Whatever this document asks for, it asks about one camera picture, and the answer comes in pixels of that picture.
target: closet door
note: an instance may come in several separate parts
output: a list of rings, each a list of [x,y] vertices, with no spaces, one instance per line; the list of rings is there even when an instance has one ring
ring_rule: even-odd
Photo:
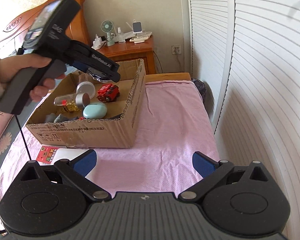
[[[300,0],[235,0],[232,56],[220,157],[265,164],[291,206],[285,234],[300,240]]]
[[[192,77],[207,86],[205,108],[211,122],[215,116],[225,64],[227,6],[227,0],[190,0]]]

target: red toy car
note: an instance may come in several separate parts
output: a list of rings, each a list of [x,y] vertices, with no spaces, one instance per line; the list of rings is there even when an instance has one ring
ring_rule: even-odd
[[[98,90],[98,99],[101,102],[113,102],[119,95],[118,86],[113,84],[104,85]]]

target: electrical socket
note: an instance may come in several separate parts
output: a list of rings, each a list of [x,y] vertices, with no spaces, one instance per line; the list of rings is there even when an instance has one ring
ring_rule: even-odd
[[[181,54],[181,46],[180,45],[172,45],[172,54],[176,55],[176,54]]]

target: red card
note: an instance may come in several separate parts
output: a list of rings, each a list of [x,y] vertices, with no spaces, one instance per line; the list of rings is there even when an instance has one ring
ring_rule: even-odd
[[[36,161],[51,164],[54,155],[56,154],[56,151],[60,147],[56,146],[41,146],[40,152],[36,158]]]

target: portable fan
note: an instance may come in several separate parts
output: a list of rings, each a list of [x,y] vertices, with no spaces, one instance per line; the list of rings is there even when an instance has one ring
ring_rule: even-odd
[[[101,24],[101,30],[107,34],[107,45],[108,46],[114,45],[114,40],[110,33],[113,30],[113,28],[114,28],[114,23],[112,21],[105,20]]]

